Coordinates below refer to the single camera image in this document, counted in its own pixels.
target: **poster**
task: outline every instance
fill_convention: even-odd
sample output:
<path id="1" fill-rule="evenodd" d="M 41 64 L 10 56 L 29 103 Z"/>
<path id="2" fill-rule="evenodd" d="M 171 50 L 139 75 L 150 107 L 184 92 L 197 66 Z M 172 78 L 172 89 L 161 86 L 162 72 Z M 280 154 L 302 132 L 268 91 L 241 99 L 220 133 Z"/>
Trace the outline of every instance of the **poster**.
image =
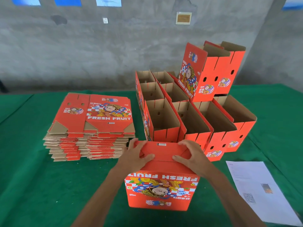
<path id="1" fill-rule="evenodd" d="M 55 0 L 57 6 L 82 6 L 81 0 Z"/>
<path id="2" fill-rule="evenodd" d="M 121 0 L 96 0 L 97 6 L 122 7 Z"/>
<path id="3" fill-rule="evenodd" d="M 39 0 L 12 0 L 15 5 L 41 5 Z"/>
<path id="4" fill-rule="evenodd" d="M 282 10 L 303 10 L 303 0 L 286 0 Z"/>

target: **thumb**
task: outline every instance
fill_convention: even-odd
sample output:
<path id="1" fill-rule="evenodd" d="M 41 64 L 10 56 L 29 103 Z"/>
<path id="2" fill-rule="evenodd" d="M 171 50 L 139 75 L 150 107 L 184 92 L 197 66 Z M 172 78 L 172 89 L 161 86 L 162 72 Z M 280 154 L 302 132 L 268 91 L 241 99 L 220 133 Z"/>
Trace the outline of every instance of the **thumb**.
<path id="1" fill-rule="evenodd" d="M 185 166 L 188 166 L 188 160 L 185 159 L 185 158 L 182 158 L 181 156 L 178 156 L 178 155 L 174 155 L 172 157 L 173 160 L 175 160 L 176 162 L 179 162 Z"/>
<path id="2" fill-rule="evenodd" d="M 142 158 L 144 163 L 148 163 L 149 161 L 153 160 L 154 159 L 154 154 L 149 154 L 148 156 Z"/>

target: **barcode label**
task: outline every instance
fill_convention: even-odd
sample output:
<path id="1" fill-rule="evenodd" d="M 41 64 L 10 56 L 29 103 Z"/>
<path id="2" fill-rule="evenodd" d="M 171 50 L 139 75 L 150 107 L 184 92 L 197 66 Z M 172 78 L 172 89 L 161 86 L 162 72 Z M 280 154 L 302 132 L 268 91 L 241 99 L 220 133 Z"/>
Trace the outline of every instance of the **barcode label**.
<path id="1" fill-rule="evenodd" d="M 247 203 L 256 203 L 251 193 L 243 193 L 243 195 Z"/>

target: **green table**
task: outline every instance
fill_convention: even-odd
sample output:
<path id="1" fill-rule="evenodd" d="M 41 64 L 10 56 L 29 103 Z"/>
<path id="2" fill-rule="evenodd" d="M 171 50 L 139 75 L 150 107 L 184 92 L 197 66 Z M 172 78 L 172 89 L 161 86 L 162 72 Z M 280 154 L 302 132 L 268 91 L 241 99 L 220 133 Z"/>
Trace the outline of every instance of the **green table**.
<path id="1" fill-rule="evenodd" d="M 134 91 L 81 92 L 130 98 L 136 136 L 145 139 Z M 290 205 L 302 216 L 303 94 L 279 84 L 233 86 L 230 93 L 258 120 L 238 151 L 226 153 L 214 164 L 233 184 L 226 160 L 264 161 Z M 52 161 L 42 139 L 66 94 L 0 96 L 1 226 L 69 226 L 117 162 Z M 231 224 L 214 190 L 201 179 L 187 212 L 130 208 L 122 185 L 105 226 L 135 225 Z"/>

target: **person's right hand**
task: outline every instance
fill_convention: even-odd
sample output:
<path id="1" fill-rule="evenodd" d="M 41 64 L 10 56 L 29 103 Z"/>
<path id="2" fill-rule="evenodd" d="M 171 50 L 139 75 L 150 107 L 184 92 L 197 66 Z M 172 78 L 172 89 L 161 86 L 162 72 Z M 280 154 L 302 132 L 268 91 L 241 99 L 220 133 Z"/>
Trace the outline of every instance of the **person's right hand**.
<path id="1" fill-rule="evenodd" d="M 174 155 L 172 157 L 173 160 L 182 163 L 203 178 L 207 178 L 209 174 L 216 169 L 205 156 L 198 143 L 190 140 L 182 140 L 178 144 L 187 146 L 191 153 L 191 158 L 185 159 L 181 156 Z"/>

